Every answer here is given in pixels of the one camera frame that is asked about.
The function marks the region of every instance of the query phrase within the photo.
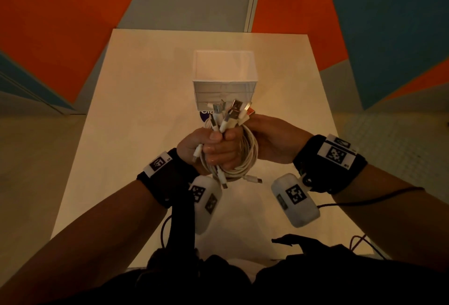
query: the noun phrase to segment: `orange wall panel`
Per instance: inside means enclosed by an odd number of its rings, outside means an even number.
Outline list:
[[[70,102],[131,2],[0,1],[0,49]]]
[[[413,79],[410,83],[402,86],[386,97],[385,100],[445,83],[449,83],[449,58],[434,66],[429,71],[424,72],[418,78]]]
[[[252,32],[307,34],[319,70],[348,58],[332,0],[258,0]]]

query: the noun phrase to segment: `person's left hand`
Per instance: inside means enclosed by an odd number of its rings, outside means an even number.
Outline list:
[[[203,152],[208,163],[229,170],[240,164],[242,136],[243,129],[239,126],[226,130],[224,134],[201,127],[184,138],[176,147],[176,151],[184,162],[193,165],[201,175],[208,175],[209,172],[203,167],[200,158],[195,163],[192,161],[198,144],[204,144]]]

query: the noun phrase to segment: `wristband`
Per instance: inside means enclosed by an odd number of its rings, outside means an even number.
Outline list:
[[[337,194],[345,189],[368,164],[350,143],[329,135],[310,138],[293,164],[305,172],[303,183],[311,191]]]
[[[176,148],[163,152],[149,163],[137,179],[153,194],[158,203],[165,208],[171,207],[175,193],[187,191],[189,183],[199,176],[196,169],[184,162]]]

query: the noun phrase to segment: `white box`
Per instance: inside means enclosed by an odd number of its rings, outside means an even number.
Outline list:
[[[208,103],[251,101],[257,83],[253,51],[194,52],[194,91],[198,111],[212,110]]]

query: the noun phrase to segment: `black cable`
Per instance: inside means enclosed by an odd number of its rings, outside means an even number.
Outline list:
[[[371,248],[372,248],[374,251],[376,251],[376,253],[379,254],[380,257],[382,257],[382,259],[386,260],[386,257],[384,257],[384,256],[382,255],[382,253],[379,252],[379,250],[378,250],[376,247],[374,247],[373,244],[372,244],[371,242],[369,242],[367,239],[361,237],[360,235],[354,235],[353,238],[360,238],[360,239],[362,239],[362,240],[365,241],[368,245],[370,245]]]
[[[392,197],[395,197],[397,195],[400,195],[400,194],[403,194],[403,193],[407,193],[409,191],[414,191],[414,190],[424,190],[424,188],[422,188],[422,187],[409,187],[409,188],[404,188],[404,189],[399,189],[399,190],[393,191],[390,194],[383,195],[383,196],[380,196],[378,198],[371,199],[371,200],[364,200],[364,201],[358,201],[358,202],[326,203],[326,204],[320,204],[317,207],[318,208],[322,208],[322,207],[330,207],[330,206],[367,206],[369,204],[385,201],[385,200],[388,200],[388,199],[390,199]]]
[[[162,228],[161,228],[161,246],[162,246],[162,248],[165,248],[165,245],[164,245],[164,228],[165,228],[165,225],[167,224],[168,220],[170,220],[170,219],[171,219],[171,215],[168,216],[165,219],[164,223],[162,224]]]
[[[363,234],[363,236],[362,236],[362,238],[359,240],[359,241],[357,241],[357,243],[354,245],[354,247],[352,246],[352,242],[354,241],[354,239],[357,237],[357,235],[354,235],[352,238],[351,238],[351,242],[349,243],[349,249],[351,250],[351,251],[354,251],[354,249],[356,249],[356,247],[363,241],[363,239],[364,238],[366,238],[366,234]]]

